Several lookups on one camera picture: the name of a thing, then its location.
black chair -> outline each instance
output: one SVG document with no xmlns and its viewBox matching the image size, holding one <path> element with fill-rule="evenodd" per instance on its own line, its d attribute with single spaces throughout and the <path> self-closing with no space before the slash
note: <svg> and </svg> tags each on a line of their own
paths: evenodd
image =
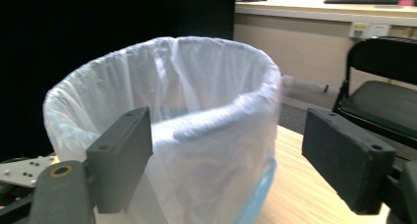
<svg viewBox="0 0 417 224">
<path fill-rule="evenodd" d="M 332 111 L 385 138 L 417 149 L 417 90 L 368 81 L 349 94 L 350 69 L 417 84 L 417 40 L 379 37 L 356 43 Z"/>
</svg>

wall socket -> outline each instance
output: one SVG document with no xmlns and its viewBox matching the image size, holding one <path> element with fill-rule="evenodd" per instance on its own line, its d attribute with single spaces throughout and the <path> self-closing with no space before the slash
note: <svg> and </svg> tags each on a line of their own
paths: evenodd
<svg viewBox="0 0 417 224">
<path fill-rule="evenodd" d="M 389 35 L 390 25 L 379 25 L 369 23 L 352 23 L 349 30 L 349 37 L 367 39 L 375 36 Z"/>
</svg>

trash can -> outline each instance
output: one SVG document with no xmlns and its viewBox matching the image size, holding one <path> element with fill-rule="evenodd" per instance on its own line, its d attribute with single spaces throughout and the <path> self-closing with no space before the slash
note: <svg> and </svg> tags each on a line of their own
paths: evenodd
<svg viewBox="0 0 417 224">
<path fill-rule="evenodd" d="M 276 167 L 279 99 L 280 72 L 263 51 L 159 37 L 71 73 L 48 91 L 43 117 L 60 160 L 84 161 L 122 114 L 149 107 L 153 156 L 128 215 L 137 223 L 253 223 Z M 144 194 L 153 195 L 157 217 L 140 208 Z"/>
</svg>

chair backrest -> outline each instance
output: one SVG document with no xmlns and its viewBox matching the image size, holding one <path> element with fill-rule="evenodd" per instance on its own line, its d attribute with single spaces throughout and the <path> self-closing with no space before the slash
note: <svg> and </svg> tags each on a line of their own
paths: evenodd
<svg viewBox="0 0 417 224">
<path fill-rule="evenodd" d="M 360 41 L 348 53 L 347 68 L 350 67 L 384 78 L 417 84 L 417 40 L 384 36 Z"/>
</svg>

desk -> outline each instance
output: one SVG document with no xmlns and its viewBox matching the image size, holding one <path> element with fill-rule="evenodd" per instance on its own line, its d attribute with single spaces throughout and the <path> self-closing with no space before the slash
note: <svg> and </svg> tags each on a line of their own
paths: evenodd
<svg viewBox="0 0 417 224">
<path fill-rule="evenodd" d="M 351 212 L 324 178 L 301 155 L 303 136 L 278 127 L 275 157 L 278 167 L 256 224 L 365 224 L 386 223 L 388 208 L 380 215 Z"/>
<path fill-rule="evenodd" d="M 264 50 L 284 75 L 336 87 L 341 86 L 347 51 L 354 44 L 348 37 L 352 22 L 391 25 L 389 35 L 417 39 L 417 7 L 323 2 L 238 2 L 234 39 Z M 374 79 L 358 77 L 353 87 Z"/>
</svg>

